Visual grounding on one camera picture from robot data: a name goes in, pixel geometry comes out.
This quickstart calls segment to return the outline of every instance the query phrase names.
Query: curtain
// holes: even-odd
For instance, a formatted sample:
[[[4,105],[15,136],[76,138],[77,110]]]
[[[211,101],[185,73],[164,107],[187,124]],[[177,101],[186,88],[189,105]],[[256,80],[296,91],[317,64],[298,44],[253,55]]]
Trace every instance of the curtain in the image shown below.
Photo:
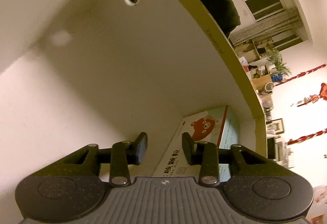
[[[285,30],[298,29],[301,26],[302,21],[297,8],[290,8],[231,33],[229,39],[236,47],[250,39],[254,41],[267,39]]]

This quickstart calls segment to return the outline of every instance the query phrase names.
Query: metal screw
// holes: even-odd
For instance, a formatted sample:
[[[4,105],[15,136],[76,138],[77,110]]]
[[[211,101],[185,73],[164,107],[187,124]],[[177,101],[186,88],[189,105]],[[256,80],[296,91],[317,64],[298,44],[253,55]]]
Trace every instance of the metal screw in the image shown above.
[[[218,183],[218,180],[215,176],[204,176],[202,177],[202,182],[205,184],[216,184]]]
[[[117,177],[112,178],[111,182],[116,185],[123,185],[123,184],[126,184],[128,182],[128,180],[125,177],[117,176]]]

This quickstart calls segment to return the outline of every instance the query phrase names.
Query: gray ridged plate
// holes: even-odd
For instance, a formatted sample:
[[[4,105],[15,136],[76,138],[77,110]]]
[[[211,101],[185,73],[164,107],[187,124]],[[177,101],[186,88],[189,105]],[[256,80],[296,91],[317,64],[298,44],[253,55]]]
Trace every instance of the gray ridged plate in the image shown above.
[[[133,185],[112,189],[106,201],[79,220],[65,224],[256,224],[239,214],[220,191],[194,178],[136,178]],[[290,224],[308,224],[298,219]],[[21,224],[41,224],[25,219]]]

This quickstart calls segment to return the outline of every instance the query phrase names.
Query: red hanging ornament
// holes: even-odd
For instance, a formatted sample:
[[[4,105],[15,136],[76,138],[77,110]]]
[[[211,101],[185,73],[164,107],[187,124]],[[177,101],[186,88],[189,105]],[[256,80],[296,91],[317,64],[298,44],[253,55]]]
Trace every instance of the red hanging ornament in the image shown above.
[[[303,103],[298,105],[297,107],[307,105],[310,102],[315,103],[321,98],[323,100],[327,100],[327,84],[326,83],[321,84],[321,89],[320,89],[319,95],[314,94],[314,95],[310,95],[309,98],[305,97],[303,100]]]

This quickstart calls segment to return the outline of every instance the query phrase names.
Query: potted plant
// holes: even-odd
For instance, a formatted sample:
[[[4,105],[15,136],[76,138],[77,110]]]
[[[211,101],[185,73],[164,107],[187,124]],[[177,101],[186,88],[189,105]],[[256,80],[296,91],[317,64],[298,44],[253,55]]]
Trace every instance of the potted plant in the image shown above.
[[[267,50],[267,60],[275,65],[277,74],[271,76],[271,79],[274,82],[281,82],[284,75],[289,76],[292,74],[290,68],[286,66],[286,63],[283,61],[283,58],[278,50],[269,48]]]

